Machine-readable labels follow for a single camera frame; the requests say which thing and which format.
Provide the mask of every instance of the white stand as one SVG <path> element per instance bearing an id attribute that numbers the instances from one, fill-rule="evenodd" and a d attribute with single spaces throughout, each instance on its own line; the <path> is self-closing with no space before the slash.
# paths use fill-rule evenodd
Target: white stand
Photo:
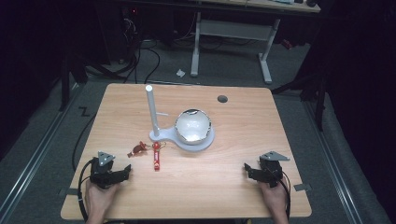
<path id="1" fill-rule="evenodd" d="M 215 130 L 213 129 L 213 126 L 210 129 L 208 137 L 202 141 L 200 144 L 197 145 L 187 145 L 183 142 L 181 142 L 177 136 L 177 130 L 175 127 L 171 127 L 168 129 L 160 129 L 158 127 L 158 122 L 157 122 L 157 112 L 155 109 L 155 103 L 154 103 L 154 93 L 152 86 L 147 85 L 146 86 L 146 92 L 148 96 L 148 107 L 149 107 L 149 112 L 151 115 L 151 122 L 152 122 L 152 128 L 153 130 L 149 133 L 149 138 L 151 141 L 156 142 L 156 141 L 172 141 L 176 145 L 178 145 L 180 148 L 185 149 L 187 151 L 201 151 L 206 148 L 208 148 L 213 140 L 215 139 Z"/>
<path id="2" fill-rule="evenodd" d="M 280 19 L 275 20 L 272 26 L 253 25 L 227 21 L 207 21 L 201 20 L 201 13 L 198 12 L 195 28 L 195 46 L 194 52 L 192 54 L 191 63 L 191 76 L 198 76 L 200 35 L 217 35 L 266 41 L 264 53 L 259 54 L 259 60 L 262 66 L 262 75 L 264 77 L 264 82 L 267 84 L 271 84 L 272 79 L 266 60 L 270 48 L 274 42 L 279 23 Z"/>
<path id="3" fill-rule="evenodd" d="M 197 151 L 202 151 L 212 144 L 213 140 L 215 139 L 215 130 L 213 127 L 211 128 L 208 137 L 201 142 L 198 145 L 187 145 L 183 142 L 181 142 L 178 137 L 177 137 L 177 131 L 175 127 L 169 128 L 169 129 L 160 129 L 160 135 L 155 136 L 154 131 L 151 131 L 149 133 L 149 138 L 151 141 L 171 141 L 174 142 L 176 145 L 178 145 L 180 148 L 183 148 L 184 150 L 187 151 L 192 151 L 192 152 L 197 152 Z"/>

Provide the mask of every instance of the cable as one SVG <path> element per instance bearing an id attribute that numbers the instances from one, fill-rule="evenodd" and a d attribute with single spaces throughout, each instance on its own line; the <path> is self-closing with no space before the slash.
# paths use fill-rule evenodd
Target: cable
<path id="1" fill-rule="evenodd" d="M 236 39 L 239 39 L 239 38 L 224 38 L 223 41 L 226 44 L 236 45 L 236 46 L 246 46 L 246 45 L 255 44 L 255 43 L 259 42 L 258 40 L 249 39 L 249 40 L 245 40 L 243 43 L 237 43 L 237 42 L 235 42 Z"/>
<path id="2" fill-rule="evenodd" d="M 286 178 L 288 179 L 288 182 L 289 182 L 289 189 L 288 189 L 288 187 L 286 187 L 286 185 L 283 183 L 283 181 L 281 179 L 279 179 L 276 175 L 274 175 L 273 171 L 271 171 L 265 164 L 264 164 L 264 166 L 265 166 L 265 168 L 267 170 L 270 171 L 270 173 L 283 186 L 283 188 L 286 191 L 286 194 L 287 194 L 286 195 L 287 196 L 286 215 L 288 216 L 288 219 L 289 219 L 290 218 L 290 204 L 291 204 L 291 199 L 290 199 L 290 180 L 289 180 L 289 177 L 284 172 L 282 172 L 286 176 Z"/>
<path id="3" fill-rule="evenodd" d="M 79 179 L 78 179 L 78 192 L 77 192 L 78 205 L 79 205 L 79 210 L 81 210 L 81 214 L 84 217 L 85 222 L 87 222 L 87 220 L 88 220 L 88 215 L 87 215 L 87 211 L 85 210 L 85 207 L 84 207 L 84 200 L 82 199 L 81 184 L 86 179 L 85 178 L 84 180 L 82 180 L 82 177 L 84 176 L 85 169 L 87 169 L 87 166 L 92 164 L 92 162 L 93 162 L 93 159 L 88 161 L 84 165 L 84 167 L 82 168 L 81 173 L 79 175 Z"/>
<path id="4" fill-rule="evenodd" d="M 154 49 L 155 47 L 157 47 L 157 45 L 158 45 L 158 41 L 157 40 L 143 40 L 142 41 L 142 44 L 143 44 L 143 42 L 151 42 L 151 41 L 153 41 L 154 42 L 154 45 L 153 46 L 150 46 L 150 47 L 146 47 L 146 48 L 142 48 L 142 49 Z"/>
<path id="5" fill-rule="evenodd" d="M 201 49 L 207 49 L 207 50 L 213 50 L 213 49 L 218 49 L 218 48 L 220 48 L 222 45 L 223 45 L 223 38 L 221 38 L 221 37 L 217 37 L 217 36 L 212 36 L 212 38 L 207 38 L 207 39 L 215 39 L 215 41 L 216 41 L 216 39 L 219 39 L 219 43 L 218 43 L 218 45 L 217 46 L 215 46 L 214 48 L 205 48 L 205 47 L 203 47 L 203 45 L 201 44 L 201 41 L 200 41 L 200 48 Z"/>
<path id="6" fill-rule="evenodd" d="M 160 55 L 157 52 L 155 52 L 154 50 L 152 50 L 152 49 L 147 49 L 147 50 L 149 50 L 149 51 L 151 51 L 151 52 L 153 52 L 153 53 L 155 53 L 157 55 L 158 62 L 157 62 L 157 65 L 154 67 L 154 69 L 146 76 L 144 84 L 146 84 L 148 82 L 149 77 L 154 73 L 155 70 L 157 70 L 158 66 L 160 65 L 160 59 L 161 59 Z"/>
<path id="7" fill-rule="evenodd" d="M 138 63 L 138 61 L 136 59 L 136 56 L 134 55 L 134 67 L 131 69 L 131 71 L 128 73 L 128 75 L 125 77 L 125 79 L 123 80 L 123 83 L 126 83 L 126 81 L 128 81 L 128 78 L 132 74 L 133 71 L 136 72 L 137 63 Z"/>
<path id="8" fill-rule="evenodd" d="M 88 121 L 88 123 L 85 125 L 84 129 L 81 131 L 81 133 L 79 134 L 78 140 L 75 144 L 75 147 L 73 149 L 73 155 L 72 155 L 72 166 L 73 166 L 73 170 L 76 171 L 77 166 L 75 163 L 75 157 L 76 157 L 76 150 L 77 150 L 77 146 L 79 141 L 81 140 L 82 135 L 84 134 L 85 130 L 88 128 L 88 125 L 90 125 L 90 123 L 93 121 L 93 119 L 96 117 L 96 113 L 92 116 L 92 118 Z"/>
<path id="9" fill-rule="evenodd" d="M 134 27 L 133 36 L 131 38 L 132 41 L 129 41 L 129 42 L 127 41 L 128 52 L 127 52 L 126 58 L 130 59 L 128 65 L 126 65 L 125 67 L 121 68 L 118 71 L 112 72 L 112 71 L 109 71 L 108 69 L 104 68 L 101 64 L 97 64 L 97 63 L 92 62 L 92 61 L 90 61 L 88 59 L 85 59 L 85 58 L 80 58 L 85 64 L 90 65 L 91 67 L 93 67 L 94 69 L 99 71 L 99 73 L 96 73 L 96 72 L 93 72 L 92 70 L 86 68 L 86 71 L 88 73 L 96 75 L 96 76 L 104 75 L 104 76 L 107 76 L 107 77 L 110 77 L 110 78 L 122 79 L 124 81 L 124 83 L 125 83 L 127 77 L 121 77 L 121 76 L 119 76 L 119 74 L 127 72 L 130 69 L 131 69 L 131 71 L 133 71 L 135 69 L 135 67 L 137 66 L 137 62 L 135 60 L 134 51 L 138 48 L 138 45 L 140 45 L 140 43 L 141 43 L 140 39 L 141 39 L 141 36 L 142 36 L 142 32 L 137 32 L 136 26 L 134 25 L 133 21 L 131 21 L 129 19 L 123 19 L 123 20 L 128 22 L 128 24 L 130 25 L 130 27 L 128 27 L 125 32 L 127 32 L 131 28 L 131 26 Z"/>
<path id="10" fill-rule="evenodd" d="M 139 45 L 139 51 L 138 51 L 138 56 L 137 56 L 137 62 L 140 62 L 140 55 L 141 55 L 141 43 Z M 134 83 L 137 84 L 137 68 L 134 70 Z"/>
<path id="11" fill-rule="evenodd" d="M 174 43 L 176 44 L 176 45 L 178 45 L 178 46 L 181 46 L 181 47 L 190 47 L 190 46 L 192 46 L 192 45 L 194 45 L 194 40 L 191 40 L 191 38 L 192 37 L 194 37 L 195 35 L 192 35 L 192 36 L 189 36 L 189 38 L 185 38 L 185 39 L 182 39 L 182 40 L 178 40 L 178 41 L 175 41 Z"/>
<path id="12" fill-rule="evenodd" d="M 123 20 L 125 21 L 124 23 L 125 31 L 123 32 L 123 35 L 125 37 L 127 47 L 130 47 L 131 42 L 134 40 L 134 34 L 136 33 L 136 26 L 134 25 L 134 22 L 128 18 L 124 18 Z"/>
<path id="13" fill-rule="evenodd" d="M 187 35 L 189 35 L 189 34 L 191 33 L 192 27 L 194 26 L 194 22 L 195 22 L 196 16 L 197 16 L 197 13 L 195 12 L 195 13 L 194 13 L 194 16 L 192 17 L 192 22 L 191 22 L 191 26 L 190 26 L 189 31 L 188 31 L 184 36 L 182 36 L 181 38 L 175 39 L 175 40 L 174 40 L 175 43 L 176 43 L 178 40 L 190 39 L 191 37 L 195 36 L 195 35 L 190 35 L 190 36 L 187 36 Z"/>

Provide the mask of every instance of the dark background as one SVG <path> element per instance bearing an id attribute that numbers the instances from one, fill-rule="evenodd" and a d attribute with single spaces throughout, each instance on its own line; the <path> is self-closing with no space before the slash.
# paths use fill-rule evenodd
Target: dark background
<path id="1" fill-rule="evenodd" d="M 392 141 L 396 137 L 393 131 L 396 127 L 395 3 L 390 0 L 321 2 L 322 15 L 347 20 L 325 22 L 319 29 L 317 22 L 285 19 L 276 43 L 288 39 L 294 45 L 312 44 L 296 79 L 312 74 L 323 76 L 325 71 L 326 91 L 346 140 L 378 200 L 396 222 L 391 210 L 395 190 L 390 184 L 395 178 Z M 67 52 L 84 55 L 96 63 L 109 63 L 125 59 L 126 44 L 114 44 L 122 43 L 117 6 L 17 0 L 2 3 L 0 10 L 3 158 L 29 117 L 49 96 L 61 76 Z M 175 38 L 173 31 L 183 34 L 192 17 L 191 12 L 169 8 L 139 8 L 138 13 L 141 32 L 168 45 Z M 308 82 L 299 88 L 312 86 L 316 88 L 318 83 Z"/>

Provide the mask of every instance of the black cable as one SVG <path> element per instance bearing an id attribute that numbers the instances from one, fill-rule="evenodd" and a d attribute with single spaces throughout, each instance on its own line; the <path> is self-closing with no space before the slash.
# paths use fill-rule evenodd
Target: black cable
<path id="1" fill-rule="evenodd" d="M 84 182 L 85 180 L 87 180 L 88 178 L 90 178 L 90 176 L 85 177 L 82 182 Z"/>
<path id="2" fill-rule="evenodd" d="M 246 45 L 251 45 L 251 44 L 255 44 L 255 43 L 259 42 L 258 40 L 249 39 L 249 40 L 245 40 L 243 43 L 238 43 L 238 42 L 235 42 L 235 39 L 236 38 L 224 38 L 223 41 L 226 44 L 236 45 L 236 46 L 246 46 Z"/>
<path id="3" fill-rule="evenodd" d="M 73 170 L 76 171 L 77 166 L 75 163 L 75 157 L 76 157 L 76 151 L 77 151 L 77 146 L 79 141 L 81 140 L 82 135 L 84 134 L 85 130 L 88 128 L 88 126 L 90 125 L 90 123 L 93 121 L 93 119 L 96 117 L 96 113 L 92 116 L 92 118 L 88 121 L 88 123 L 85 125 L 84 129 L 81 131 L 81 133 L 79 134 L 78 140 L 75 144 L 75 147 L 73 149 L 73 155 L 72 155 L 72 166 L 73 166 Z"/>
<path id="4" fill-rule="evenodd" d="M 161 59 L 160 55 L 157 52 L 155 52 L 154 50 L 152 50 L 152 49 L 147 49 L 147 50 L 149 50 L 149 51 L 151 51 L 151 52 L 153 52 L 153 53 L 155 53 L 157 55 L 158 62 L 157 62 L 157 65 L 154 67 L 154 69 L 146 76 L 144 84 L 146 84 L 148 82 L 149 77 L 154 73 L 155 70 L 157 70 L 158 66 L 160 65 L 160 59 Z"/>
<path id="5" fill-rule="evenodd" d="M 78 192 L 77 192 L 77 196 L 78 196 L 78 205 L 79 205 L 79 210 L 81 210 L 81 214 L 84 217 L 84 221 L 87 222 L 88 220 L 88 215 L 87 215 L 87 211 L 85 210 L 85 206 L 84 206 L 84 200 L 82 199 L 82 192 L 81 192 L 81 184 L 83 182 L 82 177 L 84 176 L 84 172 L 85 169 L 87 169 L 87 166 L 92 164 L 93 159 L 88 161 L 84 167 L 81 170 L 81 173 L 79 175 L 79 179 L 78 179 Z"/>
<path id="6" fill-rule="evenodd" d="M 283 186 L 283 188 L 284 188 L 285 191 L 286 191 L 286 196 L 287 196 L 286 215 L 288 216 L 288 219 L 289 219 L 289 218 L 290 218 L 290 203 L 291 203 L 291 199 L 290 199 L 290 180 L 289 180 L 289 177 L 288 177 L 284 172 L 282 172 L 283 174 L 285 174 L 286 178 L 287 178 L 288 181 L 289 181 L 289 189 L 288 189 L 288 187 L 286 187 L 286 185 L 283 183 L 283 181 L 282 181 L 281 179 L 279 179 L 276 175 L 274 175 L 273 171 L 271 171 L 265 164 L 264 164 L 264 166 L 265 166 L 265 168 L 266 168 L 267 170 L 270 171 L 271 175 L 274 176 L 274 178 Z"/>
<path id="7" fill-rule="evenodd" d="M 213 49 L 218 49 L 218 48 L 220 48 L 223 45 L 223 38 L 219 39 L 218 45 L 215 46 L 214 48 L 205 48 L 205 47 L 203 47 L 203 45 L 202 45 L 203 43 L 201 43 L 201 42 L 202 41 L 200 41 L 200 45 L 199 45 L 201 49 L 213 50 Z"/>
<path id="8" fill-rule="evenodd" d="M 195 41 L 191 39 L 194 35 L 189 36 L 188 38 L 174 40 L 174 44 L 181 46 L 181 47 L 190 47 L 194 45 Z M 179 42 L 188 42 L 189 44 L 180 44 Z"/>
<path id="9" fill-rule="evenodd" d="M 125 79 L 123 80 L 123 83 L 126 83 L 126 81 L 128 81 L 129 76 L 132 74 L 133 71 L 136 72 L 137 63 L 138 63 L 138 60 L 136 59 L 136 56 L 134 55 L 134 66 L 131 69 L 131 71 L 128 73 L 128 75 L 125 77 Z"/>
<path id="10" fill-rule="evenodd" d="M 197 18 L 197 12 L 195 12 L 195 13 L 194 13 L 194 16 L 192 17 L 191 26 L 190 26 L 189 31 L 187 31 L 187 33 L 186 33 L 185 35 L 183 35 L 181 38 L 174 39 L 173 42 L 174 42 L 175 44 L 178 45 L 177 41 L 185 40 L 185 39 L 190 39 L 191 37 L 194 37 L 194 36 L 195 36 L 195 35 L 190 35 L 190 33 L 191 33 L 191 31 L 192 31 L 192 28 L 194 27 L 194 24 L 196 24 L 196 22 L 195 22 L 196 18 Z"/>
<path id="11" fill-rule="evenodd" d="M 157 47 L 158 41 L 157 40 L 152 40 L 152 41 L 154 42 L 153 46 L 145 47 L 145 48 L 142 48 L 142 49 L 154 49 L 155 47 Z"/>
<path id="12" fill-rule="evenodd" d="M 142 48 L 142 42 L 140 42 L 140 45 L 139 45 L 139 48 L 138 48 L 139 51 L 137 52 L 138 53 L 137 54 L 137 63 L 140 62 L 141 48 Z M 134 84 L 137 84 L 137 68 L 134 69 Z"/>
<path id="13" fill-rule="evenodd" d="M 128 65 L 126 65 L 125 67 L 121 68 L 118 71 L 112 72 L 112 71 L 109 71 L 108 69 L 104 68 L 101 64 L 95 63 L 95 62 L 90 61 L 89 59 L 86 59 L 86 58 L 81 58 L 81 60 L 85 64 L 90 65 L 91 67 L 93 67 L 94 69 L 99 71 L 99 73 L 96 73 L 88 68 L 86 68 L 86 71 L 92 75 L 95 75 L 95 76 L 106 76 L 106 77 L 110 77 L 113 79 L 123 79 L 124 83 L 125 83 L 127 78 L 121 77 L 121 76 L 119 76 L 119 74 L 127 72 L 130 69 L 131 69 L 131 71 L 134 71 L 134 69 L 137 65 L 137 62 L 135 60 L 134 51 L 137 49 L 137 45 L 140 45 L 140 43 L 141 43 L 140 42 L 141 36 L 142 36 L 142 32 L 134 33 L 132 44 L 129 46 L 127 56 L 126 56 L 127 58 L 130 59 L 130 61 L 129 61 Z"/>

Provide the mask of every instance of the red object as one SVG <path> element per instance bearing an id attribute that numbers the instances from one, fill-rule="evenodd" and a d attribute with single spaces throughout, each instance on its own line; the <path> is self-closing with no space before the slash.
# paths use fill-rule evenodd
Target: red object
<path id="1" fill-rule="evenodd" d="M 159 142 L 155 142 L 152 145 L 152 149 L 154 149 L 154 170 L 160 171 L 160 148 L 161 145 Z"/>
<path id="2" fill-rule="evenodd" d="M 143 150 L 147 150 L 146 144 L 144 144 L 142 141 L 139 142 L 139 145 L 143 148 Z"/>
<path id="3" fill-rule="evenodd" d="M 285 47 L 286 49 L 291 49 L 293 48 L 293 45 L 286 39 L 282 40 L 281 44 L 283 45 L 283 47 Z"/>

